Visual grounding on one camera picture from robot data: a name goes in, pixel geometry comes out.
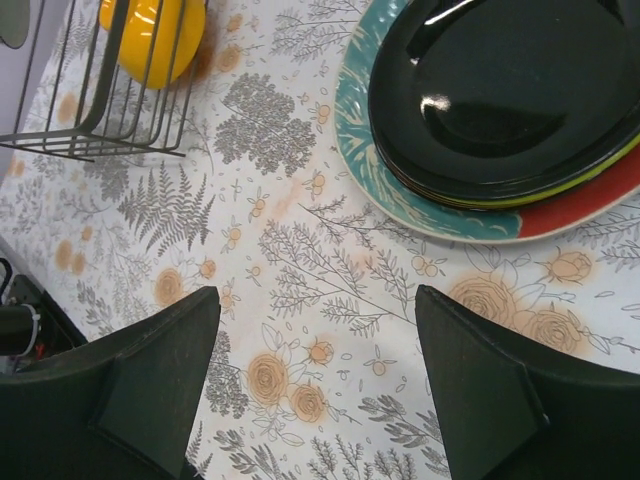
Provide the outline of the white green patterned bowl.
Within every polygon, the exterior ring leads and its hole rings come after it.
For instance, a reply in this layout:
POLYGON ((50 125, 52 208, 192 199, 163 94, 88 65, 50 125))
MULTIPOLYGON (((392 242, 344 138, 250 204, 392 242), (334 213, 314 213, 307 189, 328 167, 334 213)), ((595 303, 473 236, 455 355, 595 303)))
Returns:
POLYGON ((12 50, 22 48, 35 32, 39 7, 36 0, 1 0, 1 44, 12 50))

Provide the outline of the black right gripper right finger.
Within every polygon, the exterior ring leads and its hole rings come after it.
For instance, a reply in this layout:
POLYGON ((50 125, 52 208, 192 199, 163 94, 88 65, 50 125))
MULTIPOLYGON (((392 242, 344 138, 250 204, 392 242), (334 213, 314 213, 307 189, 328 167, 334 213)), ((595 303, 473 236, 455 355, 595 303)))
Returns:
POLYGON ((420 286, 417 329, 454 479, 636 479, 639 377, 420 286))

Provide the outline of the floral table mat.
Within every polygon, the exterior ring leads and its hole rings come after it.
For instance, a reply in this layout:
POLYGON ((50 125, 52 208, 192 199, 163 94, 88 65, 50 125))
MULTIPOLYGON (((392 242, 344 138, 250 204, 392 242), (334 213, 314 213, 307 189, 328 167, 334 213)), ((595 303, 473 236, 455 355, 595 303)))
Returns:
POLYGON ((213 1, 190 92, 120 76, 110 128, 175 107, 182 156, 14 154, 1 234, 90 339, 206 285, 221 330, 188 450, 208 479, 446 479, 415 326, 430 285, 639 368, 639 200, 508 244, 518 216, 393 206, 361 81, 399 1, 213 1))

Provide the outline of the large white plate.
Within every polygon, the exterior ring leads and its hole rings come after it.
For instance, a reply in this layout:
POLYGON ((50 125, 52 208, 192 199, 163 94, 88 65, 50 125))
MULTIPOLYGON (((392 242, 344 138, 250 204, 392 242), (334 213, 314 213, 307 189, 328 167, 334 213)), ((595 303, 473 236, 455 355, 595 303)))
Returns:
POLYGON ((639 186, 615 198, 604 189, 583 190, 516 210, 470 211, 422 198, 402 185, 378 154, 369 122, 368 84, 384 36, 405 7, 373 1, 354 28, 338 69, 334 97, 335 143, 347 171, 367 198, 411 230, 444 240, 514 244, 558 235, 612 211, 639 186))

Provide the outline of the black plate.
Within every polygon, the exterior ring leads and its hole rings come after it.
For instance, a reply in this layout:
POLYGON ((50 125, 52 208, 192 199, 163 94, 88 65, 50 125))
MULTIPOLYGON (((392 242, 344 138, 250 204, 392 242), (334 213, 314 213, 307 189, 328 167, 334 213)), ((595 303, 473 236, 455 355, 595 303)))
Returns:
POLYGON ((639 142, 635 1, 412 1, 370 76, 378 153, 423 196, 535 202, 639 142))

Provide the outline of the yellow bowl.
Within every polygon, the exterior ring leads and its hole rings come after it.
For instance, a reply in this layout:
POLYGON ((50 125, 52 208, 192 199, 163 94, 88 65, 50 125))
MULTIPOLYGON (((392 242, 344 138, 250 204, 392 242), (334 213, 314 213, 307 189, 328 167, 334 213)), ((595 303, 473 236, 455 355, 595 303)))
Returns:
POLYGON ((159 90, 173 83, 193 60, 206 23, 205 3, 131 1, 118 62, 135 81, 159 90))

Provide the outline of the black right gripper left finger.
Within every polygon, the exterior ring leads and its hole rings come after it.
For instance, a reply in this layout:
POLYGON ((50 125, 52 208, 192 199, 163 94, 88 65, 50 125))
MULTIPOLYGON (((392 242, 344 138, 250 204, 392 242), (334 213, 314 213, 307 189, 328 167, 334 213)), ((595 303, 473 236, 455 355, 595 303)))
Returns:
POLYGON ((1 378, 4 479, 197 479, 186 458, 221 307, 202 287, 1 378))

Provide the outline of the lime green plate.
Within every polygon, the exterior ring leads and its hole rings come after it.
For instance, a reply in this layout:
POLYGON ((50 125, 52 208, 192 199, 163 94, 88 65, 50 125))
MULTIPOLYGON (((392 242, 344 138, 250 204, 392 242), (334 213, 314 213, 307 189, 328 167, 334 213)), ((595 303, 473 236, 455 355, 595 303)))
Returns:
POLYGON ((496 200, 453 200, 444 203, 456 208, 476 210, 512 209, 528 207, 535 203, 555 200, 557 197, 571 197, 583 190, 604 189, 604 195, 619 198, 639 186, 639 136, 636 135, 623 147, 618 148, 604 164, 585 173, 581 177, 568 181, 558 187, 550 187, 541 193, 526 194, 515 199, 496 200))

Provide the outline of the black base frame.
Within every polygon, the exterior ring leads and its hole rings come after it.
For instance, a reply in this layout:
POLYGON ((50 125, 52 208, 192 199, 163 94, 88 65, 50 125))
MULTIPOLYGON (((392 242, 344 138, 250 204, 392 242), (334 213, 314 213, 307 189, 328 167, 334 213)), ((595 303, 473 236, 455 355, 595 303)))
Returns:
POLYGON ((51 295, 1 259, 1 373, 20 369, 87 343, 51 295))

